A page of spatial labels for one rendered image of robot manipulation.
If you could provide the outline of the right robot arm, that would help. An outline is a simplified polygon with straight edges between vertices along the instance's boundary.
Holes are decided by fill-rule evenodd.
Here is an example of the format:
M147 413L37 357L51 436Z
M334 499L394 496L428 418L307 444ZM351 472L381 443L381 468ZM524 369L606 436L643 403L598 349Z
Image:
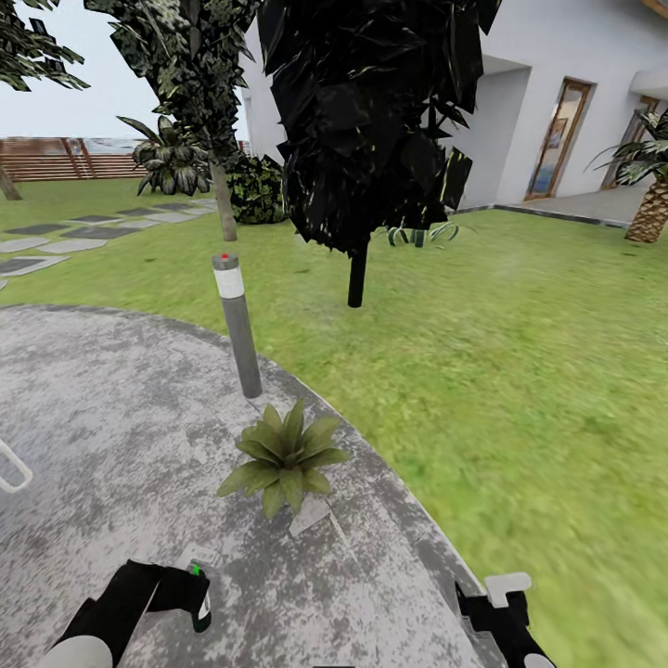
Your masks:
M531 589L526 572L492 574L483 578L488 594L465 597L458 582L461 615L469 616L476 632L491 631L509 668L557 668L526 630L530 624L523 591Z

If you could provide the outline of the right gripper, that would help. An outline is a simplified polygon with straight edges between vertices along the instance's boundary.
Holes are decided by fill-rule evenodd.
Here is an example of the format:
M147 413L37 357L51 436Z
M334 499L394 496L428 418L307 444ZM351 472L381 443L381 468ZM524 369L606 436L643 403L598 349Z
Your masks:
M520 626L526 630L530 624L525 598L520 594L507 594L508 607L495 609L488 599L488 594L480 597L465 597L458 582L455 582L458 591L457 600L461 615L469 616L472 628L476 632L491 631L496 645L499 647L499 635L509 626Z

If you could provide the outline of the insectifuge atomizer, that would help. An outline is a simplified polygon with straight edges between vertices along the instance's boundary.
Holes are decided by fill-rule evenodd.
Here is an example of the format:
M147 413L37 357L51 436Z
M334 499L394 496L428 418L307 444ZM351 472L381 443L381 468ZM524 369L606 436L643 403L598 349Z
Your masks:
M205 630L207 630L207 628L209 628L211 625L211 622L211 603L209 595L207 595L204 598L200 612L192 614L193 629L196 631L196 633L205 632Z

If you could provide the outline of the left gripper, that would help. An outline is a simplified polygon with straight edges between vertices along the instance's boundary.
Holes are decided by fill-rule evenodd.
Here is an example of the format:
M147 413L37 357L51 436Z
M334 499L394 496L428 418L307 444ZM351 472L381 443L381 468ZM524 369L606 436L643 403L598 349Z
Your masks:
M200 612L204 598L209 593L211 580L198 572L190 574L188 571L179 571L175 567L166 567L166 570L172 572L175 584L172 587L171 598L159 611L181 609L192 614Z

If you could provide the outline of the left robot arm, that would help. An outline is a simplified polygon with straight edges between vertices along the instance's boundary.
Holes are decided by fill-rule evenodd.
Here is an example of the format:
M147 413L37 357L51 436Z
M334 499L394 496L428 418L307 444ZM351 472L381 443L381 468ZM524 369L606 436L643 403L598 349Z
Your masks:
M224 559L215 550L192 544L175 567L128 559L97 602L88 598L81 604L36 668L115 668L147 612L200 612L211 580L195 567L219 572Z

